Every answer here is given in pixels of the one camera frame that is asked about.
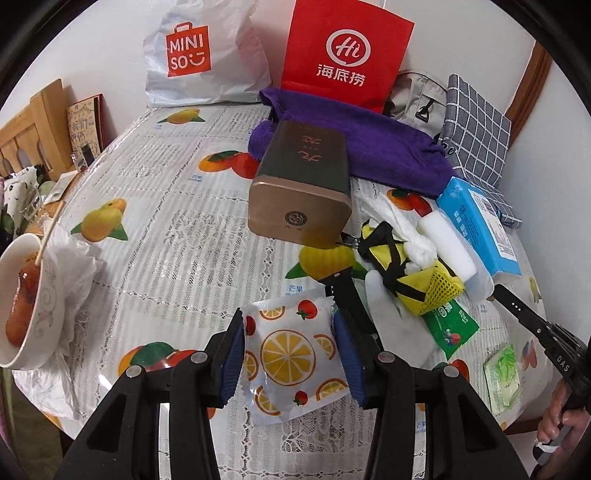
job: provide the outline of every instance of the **glass cup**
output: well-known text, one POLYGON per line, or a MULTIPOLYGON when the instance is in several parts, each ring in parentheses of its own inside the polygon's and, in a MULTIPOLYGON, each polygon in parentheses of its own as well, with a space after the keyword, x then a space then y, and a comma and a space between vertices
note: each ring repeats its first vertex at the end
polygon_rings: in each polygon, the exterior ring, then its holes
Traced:
POLYGON ((29 224, 41 227, 43 220, 49 218, 49 214, 43 205, 43 199, 39 194, 39 190, 33 188, 27 193, 25 201, 23 202, 24 208, 21 210, 22 216, 29 224))

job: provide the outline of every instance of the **miniso bag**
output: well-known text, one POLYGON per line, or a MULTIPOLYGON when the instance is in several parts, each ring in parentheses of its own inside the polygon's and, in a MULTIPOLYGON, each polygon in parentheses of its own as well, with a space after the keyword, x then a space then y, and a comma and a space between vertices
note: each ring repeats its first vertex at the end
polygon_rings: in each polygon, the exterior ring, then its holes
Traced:
POLYGON ((256 102, 271 84, 251 0, 177 0, 144 41, 150 106, 256 102))

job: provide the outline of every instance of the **yellow mesh bag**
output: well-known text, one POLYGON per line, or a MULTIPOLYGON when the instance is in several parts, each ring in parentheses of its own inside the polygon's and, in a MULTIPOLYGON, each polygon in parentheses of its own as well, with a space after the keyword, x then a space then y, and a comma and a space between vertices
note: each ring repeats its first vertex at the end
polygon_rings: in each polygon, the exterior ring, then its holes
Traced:
POLYGON ((413 314, 418 316, 430 312, 464 291, 460 278, 440 260, 431 268, 405 275, 407 256, 402 243, 392 244, 393 238, 390 241, 388 236, 392 237, 392 227, 386 222, 376 229, 365 223, 361 230, 359 253, 373 263, 384 278, 384 286, 396 294, 413 314), (391 265, 392 252, 397 263, 394 266, 391 265))

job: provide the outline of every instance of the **brown tin box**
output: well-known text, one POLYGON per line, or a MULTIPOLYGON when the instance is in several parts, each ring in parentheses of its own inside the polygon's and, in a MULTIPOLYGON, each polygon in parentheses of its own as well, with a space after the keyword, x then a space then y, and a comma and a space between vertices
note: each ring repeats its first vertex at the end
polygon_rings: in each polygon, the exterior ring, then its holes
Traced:
POLYGON ((282 120, 252 181, 248 228, 257 235, 333 248, 350 216, 343 134, 282 120))

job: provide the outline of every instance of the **orange slice print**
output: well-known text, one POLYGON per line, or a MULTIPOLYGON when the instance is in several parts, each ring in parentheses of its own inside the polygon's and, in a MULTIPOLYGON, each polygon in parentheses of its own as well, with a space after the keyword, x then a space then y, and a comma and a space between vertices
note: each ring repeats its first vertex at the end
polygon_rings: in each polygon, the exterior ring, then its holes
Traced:
POLYGON ((254 380, 258 373, 258 362, 256 361, 254 354, 248 350, 244 352, 244 368, 246 368, 248 381, 250 382, 254 380))
POLYGON ((332 360, 336 354, 336 345, 334 340, 323 333, 314 335, 314 338, 318 342, 318 345, 320 345, 320 348, 326 352, 326 356, 329 358, 329 360, 332 360))
POLYGON ((265 320, 277 320, 283 317, 283 314, 285 313, 285 307, 271 310, 260 310, 259 313, 265 320))
POLYGON ((263 340, 261 365, 271 380, 290 387, 310 378, 316 367, 316 354, 301 333, 276 330, 263 340))
POLYGON ((344 390, 347 387, 348 385, 340 378, 331 378, 318 387, 318 390, 316 390, 316 400, 326 398, 329 395, 332 395, 333 393, 336 393, 340 390, 344 390))
POLYGON ((263 390, 263 387, 259 387, 255 393, 255 403, 256 406, 259 407, 260 411, 266 413, 267 415, 281 415, 281 412, 277 410, 277 407, 271 403, 269 397, 263 390))

